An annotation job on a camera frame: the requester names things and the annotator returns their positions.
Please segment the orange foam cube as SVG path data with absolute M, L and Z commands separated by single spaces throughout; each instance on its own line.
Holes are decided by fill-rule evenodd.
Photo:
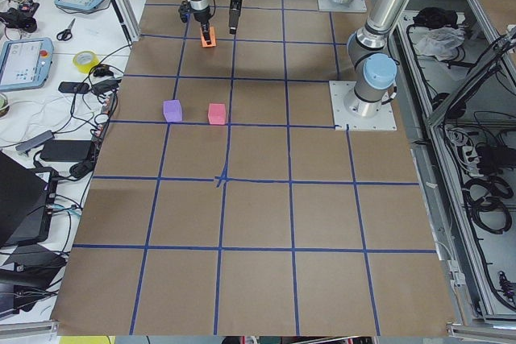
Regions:
M 217 45 L 214 27 L 209 27 L 208 31 L 201 30 L 201 44 L 203 48 L 213 48 Z

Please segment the pink foam cube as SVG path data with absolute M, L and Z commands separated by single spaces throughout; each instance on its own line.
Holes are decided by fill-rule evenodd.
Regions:
M 223 126 L 227 122 L 227 110 L 224 103 L 210 103 L 208 107 L 210 125 Z

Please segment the purple foam cube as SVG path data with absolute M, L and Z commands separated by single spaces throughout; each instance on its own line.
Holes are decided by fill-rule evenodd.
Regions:
M 183 120 L 182 106 L 179 100 L 163 102 L 163 115 L 166 122 L 181 122 Z

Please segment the yellow tape roll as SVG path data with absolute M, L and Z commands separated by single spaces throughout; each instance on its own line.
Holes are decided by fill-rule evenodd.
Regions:
M 95 52 L 84 50 L 73 57 L 73 64 L 80 73 L 89 74 L 93 68 L 100 64 L 100 60 Z

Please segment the near teach pendant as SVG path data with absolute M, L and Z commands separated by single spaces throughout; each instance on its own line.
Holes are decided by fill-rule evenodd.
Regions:
M 1 91 L 43 87 L 53 50 L 53 43 L 47 37 L 5 42 L 1 51 Z

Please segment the black laptop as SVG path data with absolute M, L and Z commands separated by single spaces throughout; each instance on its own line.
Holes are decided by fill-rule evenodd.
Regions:
M 48 237 L 57 171 L 25 168 L 1 154 L 1 246 L 25 246 Z

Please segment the black handled scissors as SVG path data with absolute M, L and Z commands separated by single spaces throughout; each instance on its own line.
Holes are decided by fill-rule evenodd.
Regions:
M 60 42 L 67 42 L 70 41 L 73 37 L 72 29 L 74 26 L 76 19 L 72 19 L 72 21 L 69 23 L 69 25 L 63 29 L 62 31 L 59 31 L 56 34 L 56 40 Z

